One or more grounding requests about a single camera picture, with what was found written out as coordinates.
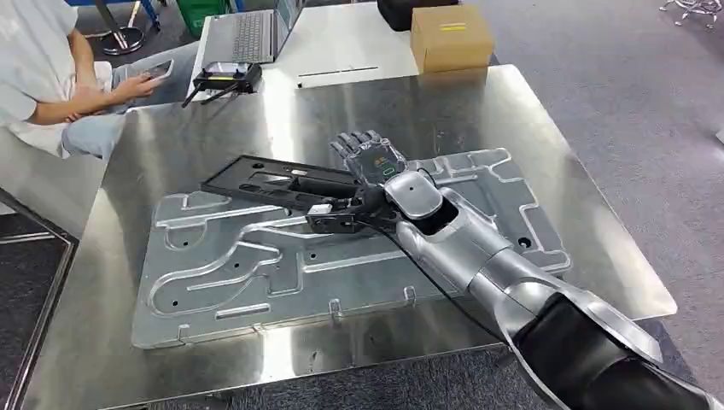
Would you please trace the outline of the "person's hand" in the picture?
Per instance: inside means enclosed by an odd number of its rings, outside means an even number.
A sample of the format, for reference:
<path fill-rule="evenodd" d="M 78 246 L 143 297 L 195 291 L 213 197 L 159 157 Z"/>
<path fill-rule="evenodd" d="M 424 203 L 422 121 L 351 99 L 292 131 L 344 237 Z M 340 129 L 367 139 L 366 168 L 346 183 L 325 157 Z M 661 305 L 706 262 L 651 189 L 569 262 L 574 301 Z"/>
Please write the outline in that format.
<path fill-rule="evenodd" d="M 150 73 L 141 73 L 120 82 L 110 93 L 110 101 L 121 104 L 139 97 L 147 97 L 163 82 L 164 79 L 154 78 Z"/>

